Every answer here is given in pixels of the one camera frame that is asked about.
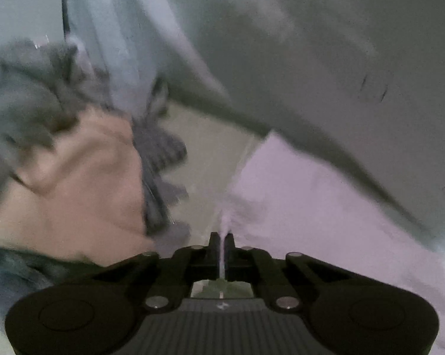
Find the light pink garment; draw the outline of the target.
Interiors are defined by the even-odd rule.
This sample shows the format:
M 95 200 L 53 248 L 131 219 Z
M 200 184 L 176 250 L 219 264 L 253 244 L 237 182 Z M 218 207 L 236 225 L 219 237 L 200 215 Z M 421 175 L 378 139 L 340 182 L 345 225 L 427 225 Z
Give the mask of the light pink garment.
M 241 246 L 302 252 L 418 293 L 438 312 L 445 352 L 445 250 L 420 241 L 398 211 L 331 164 L 270 133 L 221 201 L 221 226 Z

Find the beige garment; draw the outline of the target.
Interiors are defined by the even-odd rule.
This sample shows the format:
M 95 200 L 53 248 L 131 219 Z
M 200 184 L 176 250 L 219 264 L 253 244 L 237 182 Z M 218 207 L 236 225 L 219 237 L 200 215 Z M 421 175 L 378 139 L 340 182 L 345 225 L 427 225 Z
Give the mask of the beige garment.
M 131 121 L 90 106 L 35 148 L 1 194 L 0 248 L 103 267 L 152 251 Z

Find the green checked bed sheet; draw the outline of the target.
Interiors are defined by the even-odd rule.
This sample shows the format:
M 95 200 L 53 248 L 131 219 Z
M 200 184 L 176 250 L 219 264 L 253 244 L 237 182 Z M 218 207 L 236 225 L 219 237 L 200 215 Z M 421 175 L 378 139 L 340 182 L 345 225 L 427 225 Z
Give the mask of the green checked bed sheet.
M 253 131 L 176 102 L 168 105 L 162 127 L 185 143 L 187 157 L 163 178 L 185 187 L 188 195 L 170 208 L 187 227 L 185 245 L 204 244 L 218 224 L 218 197 L 261 139 Z

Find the blue denim jeans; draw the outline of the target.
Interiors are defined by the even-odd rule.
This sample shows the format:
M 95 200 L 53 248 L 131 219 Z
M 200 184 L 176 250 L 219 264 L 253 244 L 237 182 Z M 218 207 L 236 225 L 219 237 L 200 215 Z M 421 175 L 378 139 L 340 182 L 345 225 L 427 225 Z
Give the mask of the blue denim jeans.
M 0 320 L 23 296 L 99 269 L 95 264 L 0 248 Z

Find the mint carrot print duvet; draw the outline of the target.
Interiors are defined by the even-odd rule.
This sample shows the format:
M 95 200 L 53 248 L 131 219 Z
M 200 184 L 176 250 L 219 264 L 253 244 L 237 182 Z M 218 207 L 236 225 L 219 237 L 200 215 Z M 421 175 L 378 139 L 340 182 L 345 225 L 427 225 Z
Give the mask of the mint carrot print duvet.
M 274 128 L 445 248 L 445 0 L 63 0 L 136 114 L 177 96 Z

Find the grey knit garment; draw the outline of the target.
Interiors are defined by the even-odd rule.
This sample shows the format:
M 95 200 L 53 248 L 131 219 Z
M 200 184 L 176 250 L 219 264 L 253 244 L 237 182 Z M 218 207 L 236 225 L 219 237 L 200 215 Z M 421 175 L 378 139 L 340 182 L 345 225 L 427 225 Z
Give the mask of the grey knit garment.
M 143 114 L 131 118 L 144 170 L 144 221 L 154 236 L 169 228 L 168 206 L 185 194 L 160 179 L 162 171 L 187 156 L 184 142 L 157 123 L 167 103 L 168 85 L 156 78 Z M 36 46 L 26 39 L 0 46 L 0 158 L 9 169 L 18 168 L 33 147 L 56 146 L 54 135 L 76 125 L 87 104 L 109 114 L 122 112 L 111 103 L 107 73 L 90 65 L 76 44 Z

